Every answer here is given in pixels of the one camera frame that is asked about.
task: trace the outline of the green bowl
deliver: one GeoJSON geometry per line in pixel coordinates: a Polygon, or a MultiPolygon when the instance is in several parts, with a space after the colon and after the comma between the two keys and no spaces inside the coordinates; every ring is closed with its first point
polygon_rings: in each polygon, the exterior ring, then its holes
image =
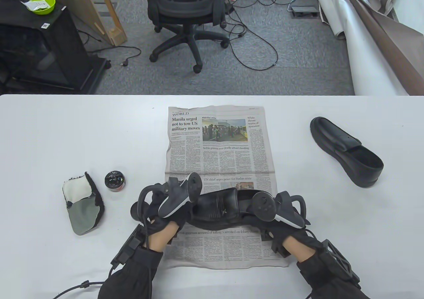
{"type": "Polygon", "coordinates": [[[43,16],[45,14],[49,14],[50,12],[52,12],[54,10],[54,6],[56,4],[56,0],[45,0],[50,7],[48,9],[42,9],[42,10],[36,10],[36,11],[31,11],[34,12],[35,14],[38,14],[40,16],[43,16]]]}

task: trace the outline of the white table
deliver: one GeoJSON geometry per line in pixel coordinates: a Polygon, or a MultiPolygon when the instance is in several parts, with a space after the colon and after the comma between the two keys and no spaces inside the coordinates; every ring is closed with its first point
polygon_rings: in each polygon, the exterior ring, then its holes
{"type": "MultiPolygon", "coordinates": [[[[422,298],[424,98],[333,96],[1,96],[2,298],[51,299],[89,279],[103,281],[134,229],[140,190],[163,182],[168,106],[264,106],[279,190],[301,194],[311,229],[351,262],[372,299],[422,298]],[[356,187],[314,143],[309,122],[325,116],[379,155],[383,173],[356,187]],[[106,189],[111,170],[127,178],[106,189]],[[73,233],[62,184],[88,171],[105,214],[97,229],[73,233]]],[[[97,298],[97,288],[63,298],[97,298]]],[[[310,288],[288,268],[158,272],[154,298],[302,299],[310,288]]]]}

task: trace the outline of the wrist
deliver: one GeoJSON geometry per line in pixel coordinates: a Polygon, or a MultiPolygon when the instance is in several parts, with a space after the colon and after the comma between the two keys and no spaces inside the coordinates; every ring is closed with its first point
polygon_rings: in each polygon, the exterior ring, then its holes
{"type": "Polygon", "coordinates": [[[161,231],[150,235],[149,249],[155,252],[163,252],[168,242],[175,236],[179,226],[175,222],[169,222],[168,225],[161,231]]]}
{"type": "Polygon", "coordinates": [[[315,249],[310,248],[292,236],[287,237],[283,242],[283,247],[296,257],[298,262],[306,261],[315,254],[315,249]]]}

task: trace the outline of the chair base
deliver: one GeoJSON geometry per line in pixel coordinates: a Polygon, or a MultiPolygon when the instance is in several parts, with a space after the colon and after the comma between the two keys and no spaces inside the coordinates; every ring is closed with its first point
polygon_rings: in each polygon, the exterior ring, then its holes
{"type": "Polygon", "coordinates": [[[167,41],[163,42],[161,45],[156,47],[149,59],[151,62],[156,62],[158,60],[159,54],[170,49],[171,47],[177,46],[181,43],[187,43],[193,56],[196,61],[196,65],[193,66],[193,71],[198,74],[201,72],[203,63],[200,58],[199,49],[197,48],[197,40],[214,40],[220,41],[221,47],[226,49],[230,43],[228,35],[212,32],[212,31],[203,31],[197,30],[198,25],[162,25],[155,26],[155,32],[159,33],[162,28],[166,28],[171,32],[175,33],[174,37],[171,37],[167,41]]]}

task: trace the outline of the gray carpet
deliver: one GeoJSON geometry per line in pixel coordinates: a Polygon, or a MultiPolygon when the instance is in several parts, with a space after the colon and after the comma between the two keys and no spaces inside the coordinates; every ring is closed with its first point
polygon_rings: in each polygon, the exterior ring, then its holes
{"type": "MultiPolygon", "coordinates": [[[[98,94],[354,94],[346,43],[336,39],[330,27],[320,19],[292,19],[286,6],[266,7],[256,3],[249,8],[239,8],[242,21],[277,49],[277,65],[263,72],[253,71],[239,64],[230,48],[222,49],[218,42],[200,41],[203,69],[195,74],[194,58],[186,44],[162,53],[156,63],[149,61],[151,51],[173,34],[165,29],[159,34],[153,31],[153,24],[147,18],[146,0],[112,1],[118,3],[117,13],[128,37],[125,45],[139,47],[142,54],[130,59],[128,67],[122,67],[119,64],[136,53],[135,50],[120,48],[101,52],[101,57],[111,60],[112,68],[105,71],[98,94]]],[[[254,1],[239,0],[237,4],[245,6],[254,1]]],[[[316,5],[316,0],[298,0],[296,4],[316,5]]],[[[77,28],[95,34],[79,20],[76,24],[77,28]]],[[[221,28],[216,26],[213,31],[221,31],[221,28]]],[[[86,48],[106,46],[90,40],[86,48]]],[[[250,33],[233,41],[233,48],[240,60],[251,67],[264,68],[275,61],[274,51],[250,33]]]]}

